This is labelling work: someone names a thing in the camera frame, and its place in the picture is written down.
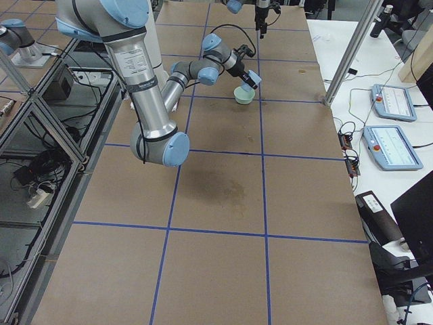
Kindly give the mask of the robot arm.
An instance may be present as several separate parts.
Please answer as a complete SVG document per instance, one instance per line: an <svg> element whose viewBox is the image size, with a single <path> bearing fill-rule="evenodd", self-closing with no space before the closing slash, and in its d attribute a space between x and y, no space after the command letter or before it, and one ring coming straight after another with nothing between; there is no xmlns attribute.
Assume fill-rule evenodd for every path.
<svg viewBox="0 0 433 325"><path fill-rule="evenodd" d="M264 39L268 29L267 18L271 10L271 1L229 0L225 1L225 6L232 14L240 13L245 7L253 7L255 31L258 32L259 39Z"/></svg>
<svg viewBox="0 0 433 325"><path fill-rule="evenodd" d="M191 80L214 85L223 68L242 80L244 91L256 89L261 81L255 72L245 70L238 51L210 33L202 41L203 57L176 63L165 85L159 87L145 44L145 25L152 17L147 1L57 1L56 4L56 22L62 34L103 43L106 47L138 118L131 135L131 151L145 163L178 167L186 160L188 135L178 130L168 114Z"/></svg>

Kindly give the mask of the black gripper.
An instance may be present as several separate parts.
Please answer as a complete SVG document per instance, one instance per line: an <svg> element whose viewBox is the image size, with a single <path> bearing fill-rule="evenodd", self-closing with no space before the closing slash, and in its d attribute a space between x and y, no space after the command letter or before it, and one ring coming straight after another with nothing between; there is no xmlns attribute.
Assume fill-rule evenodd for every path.
<svg viewBox="0 0 433 325"><path fill-rule="evenodd" d="M239 56L230 56L225 62L225 70L232 76L238 77L244 81L244 89L256 89L257 84L252 79L246 80L247 73L245 71L244 63L242 58Z"/></svg>
<svg viewBox="0 0 433 325"><path fill-rule="evenodd" d="M269 15L269 7L255 6L255 22L258 24L258 30L260 30L260 38L263 39L267 33L266 19Z"/></svg>

